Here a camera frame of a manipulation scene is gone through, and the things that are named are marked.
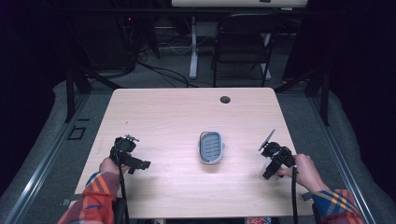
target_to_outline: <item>wrist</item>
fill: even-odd
[[[322,181],[320,181],[318,183],[313,184],[307,189],[309,192],[314,193],[314,192],[319,192],[321,190],[329,189],[329,187],[327,187],[327,185],[325,185]]]

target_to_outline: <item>finger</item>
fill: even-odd
[[[127,172],[129,169],[131,169],[131,167],[126,166],[126,165],[123,165],[123,166],[121,167],[121,170],[122,170],[123,173]]]
[[[104,169],[104,167],[106,166],[106,160],[103,160],[100,164],[99,164],[99,171],[102,171]]]
[[[291,168],[287,168],[287,169],[279,169],[276,174],[277,175],[286,175],[286,176],[291,176]]]

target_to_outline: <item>white table leg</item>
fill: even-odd
[[[196,34],[196,23],[195,17],[191,18],[191,64],[190,64],[190,78],[197,78],[197,69],[198,69],[198,49],[197,49],[197,34]]]

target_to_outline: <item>hand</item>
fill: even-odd
[[[320,178],[320,174],[315,167],[314,162],[309,156],[305,154],[298,154],[294,156],[297,164],[297,183],[304,186],[309,192],[317,192],[324,189],[329,189]],[[291,177],[292,167],[287,169],[279,169],[277,175],[286,175]]]
[[[126,165],[122,165],[121,166],[121,170],[122,170],[123,174],[126,171],[128,171],[129,169],[130,169],[129,166],[126,166]],[[102,161],[102,163],[99,166],[99,171],[100,172],[110,172],[110,173],[113,173],[115,175],[119,175],[120,174],[119,166],[116,165],[116,163],[114,163],[114,161],[111,160],[109,157],[105,158]]]

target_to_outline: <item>chair leg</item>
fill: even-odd
[[[213,60],[213,87],[216,87],[216,79],[217,79],[217,75],[218,75],[218,64],[216,62],[216,60]]]
[[[253,64],[253,66],[251,66],[250,70],[253,70],[256,67],[256,63]]]
[[[267,78],[268,73],[268,62],[265,64],[264,74],[262,74],[262,87],[265,85],[265,79]]]
[[[212,54],[213,54],[213,55],[212,55],[212,63],[210,64],[210,69],[213,70],[213,62],[215,61],[215,52],[213,51]]]

